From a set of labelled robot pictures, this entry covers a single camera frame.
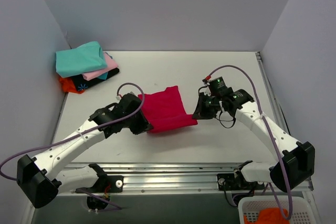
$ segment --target red towel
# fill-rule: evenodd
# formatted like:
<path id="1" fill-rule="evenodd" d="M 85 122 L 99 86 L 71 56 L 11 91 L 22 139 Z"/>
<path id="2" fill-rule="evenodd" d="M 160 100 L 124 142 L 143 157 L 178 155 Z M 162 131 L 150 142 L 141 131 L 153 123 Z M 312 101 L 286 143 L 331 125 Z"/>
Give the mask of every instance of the red towel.
<path id="1" fill-rule="evenodd" d="M 192 115 L 185 113 L 178 86 L 166 88 L 154 94 L 145 94 L 142 112 L 153 125 L 151 133 L 170 131 L 181 127 L 197 124 Z"/>

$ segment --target white tabletop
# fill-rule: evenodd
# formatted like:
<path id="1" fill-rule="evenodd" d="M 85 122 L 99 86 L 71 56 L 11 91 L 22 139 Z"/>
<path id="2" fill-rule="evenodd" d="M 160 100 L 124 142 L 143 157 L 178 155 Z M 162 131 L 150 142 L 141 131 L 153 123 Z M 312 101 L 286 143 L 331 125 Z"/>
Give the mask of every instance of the white tabletop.
<path id="1" fill-rule="evenodd" d="M 213 69 L 236 65 L 253 79 L 263 111 L 274 119 L 264 81 L 254 52 L 173 52 L 111 51 L 120 73 L 83 94 L 70 93 L 59 122 L 55 142 L 64 139 L 96 109 L 116 102 L 116 91 L 124 82 L 138 84 L 145 93 L 163 91 L 178 85 L 187 113 L 197 104 L 197 89 Z M 223 76 L 228 87 L 253 91 L 246 77 L 235 69 L 222 69 L 213 78 Z M 139 91 L 124 87 L 121 93 Z M 159 133 L 132 135 L 128 129 L 110 136 L 87 150 L 74 162 L 96 163 L 231 163 L 254 160 L 273 161 L 271 153 L 253 133 L 237 122 L 232 129 L 217 120 L 201 120 L 196 126 Z"/>

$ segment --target bolt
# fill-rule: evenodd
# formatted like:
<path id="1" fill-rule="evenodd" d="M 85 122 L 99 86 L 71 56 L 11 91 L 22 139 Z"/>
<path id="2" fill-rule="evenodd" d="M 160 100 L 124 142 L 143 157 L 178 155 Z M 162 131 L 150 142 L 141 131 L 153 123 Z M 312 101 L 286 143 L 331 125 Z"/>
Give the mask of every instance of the bolt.
<path id="1" fill-rule="evenodd" d="M 219 185 L 224 185 L 224 182 L 225 182 L 225 179 L 223 179 L 223 178 L 220 178 L 219 180 L 218 180 L 218 183 L 219 183 Z"/>
<path id="2" fill-rule="evenodd" d="M 117 188 L 121 188 L 122 187 L 122 181 L 121 180 L 117 180 L 115 184 L 116 184 L 115 186 Z"/>

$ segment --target teal towel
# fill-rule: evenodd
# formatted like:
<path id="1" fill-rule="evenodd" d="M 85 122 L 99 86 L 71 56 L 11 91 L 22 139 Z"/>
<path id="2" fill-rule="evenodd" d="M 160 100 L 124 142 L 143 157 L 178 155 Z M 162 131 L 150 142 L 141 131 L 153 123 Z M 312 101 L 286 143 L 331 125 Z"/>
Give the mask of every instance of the teal towel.
<path id="1" fill-rule="evenodd" d="M 103 50 L 96 41 L 86 43 L 75 49 L 56 52 L 56 72 L 62 78 L 106 67 Z"/>

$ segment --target laundry basket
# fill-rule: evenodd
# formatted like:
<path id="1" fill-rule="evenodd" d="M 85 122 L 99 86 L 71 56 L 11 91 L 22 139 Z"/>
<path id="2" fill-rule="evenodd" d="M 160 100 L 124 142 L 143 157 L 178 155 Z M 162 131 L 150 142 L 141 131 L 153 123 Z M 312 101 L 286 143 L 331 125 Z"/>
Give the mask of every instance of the laundry basket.
<path id="1" fill-rule="evenodd" d="M 288 197 L 278 196 L 282 208 L 288 210 Z M 253 196 L 243 198 L 238 205 L 240 224 L 244 224 L 244 215 L 248 221 L 256 221 L 259 212 L 267 208 L 278 207 L 274 196 Z M 305 199 L 293 197 L 293 215 L 290 224 L 316 224 L 310 205 Z"/>

